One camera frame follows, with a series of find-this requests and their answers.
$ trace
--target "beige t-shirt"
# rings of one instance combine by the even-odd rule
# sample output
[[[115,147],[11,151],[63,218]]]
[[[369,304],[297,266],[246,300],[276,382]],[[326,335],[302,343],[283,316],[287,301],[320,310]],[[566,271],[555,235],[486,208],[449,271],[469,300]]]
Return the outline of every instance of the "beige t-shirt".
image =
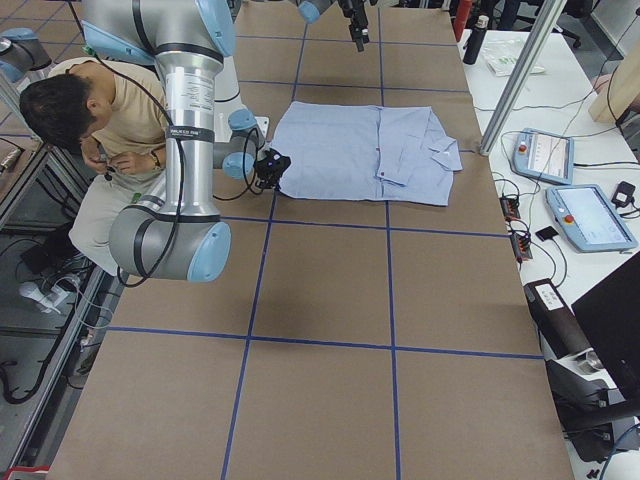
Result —
[[[92,57],[65,60],[56,65],[49,76],[61,75],[74,65],[96,62]],[[105,61],[116,70],[131,77],[146,88],[165,106],[165,96],[160,81],[155,74],[139,65]],[[164,132],[167,125],[160,109],[139,87],[118,75],[114,75],[116,95],[111,105],[113,115],[109,124],[93,133],[109,157],[123,152],[146,154],[165,144]]]

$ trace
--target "black hair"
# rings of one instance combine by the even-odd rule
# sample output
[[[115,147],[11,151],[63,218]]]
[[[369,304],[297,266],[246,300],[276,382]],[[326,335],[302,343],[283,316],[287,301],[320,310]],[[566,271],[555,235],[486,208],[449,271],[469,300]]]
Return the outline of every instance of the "black hair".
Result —
[[[88,79],[64,73],[30,84],[20,94],[20,112],[45,142],[77,152],[80,136],[96,120],[87,108]]]

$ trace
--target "light blue shirt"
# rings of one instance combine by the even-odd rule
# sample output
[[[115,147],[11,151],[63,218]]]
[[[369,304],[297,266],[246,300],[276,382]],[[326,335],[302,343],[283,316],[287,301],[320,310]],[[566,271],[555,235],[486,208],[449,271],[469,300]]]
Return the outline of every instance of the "light blue shirt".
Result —
[[[458,144],[429,107],[293,102],[273,148],[291,157],[280,180],[293,198],[448,204]]]

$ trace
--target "black water bottle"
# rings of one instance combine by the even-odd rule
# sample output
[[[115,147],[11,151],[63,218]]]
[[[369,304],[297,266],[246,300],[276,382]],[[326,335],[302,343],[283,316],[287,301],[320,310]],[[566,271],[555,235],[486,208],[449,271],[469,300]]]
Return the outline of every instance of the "black water bottle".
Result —
[[[487,33],[487,26],[489,25],[489,17],[486,15],[480,15],[476,25],[471,29],[471,35],[465,45],[465,53],[462,61],[467,65],[473,65],[476,63],[478,54],[480,53],[480,47],[482,47],[482,41]]]

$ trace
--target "wristwatch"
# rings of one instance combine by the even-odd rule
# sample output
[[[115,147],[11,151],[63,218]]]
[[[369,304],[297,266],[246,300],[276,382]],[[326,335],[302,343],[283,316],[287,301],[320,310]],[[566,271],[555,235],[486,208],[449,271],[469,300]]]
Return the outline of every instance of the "wristwatch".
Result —
[[[158,154],[156,153],[155,150],[151,150],[149,152],[149,155],[151,155],[151,158],[153,158],[153,170],[154,171],[158,171],[158,170],[162,170],[162,164],[160,163],[160,159],[158,158]]]

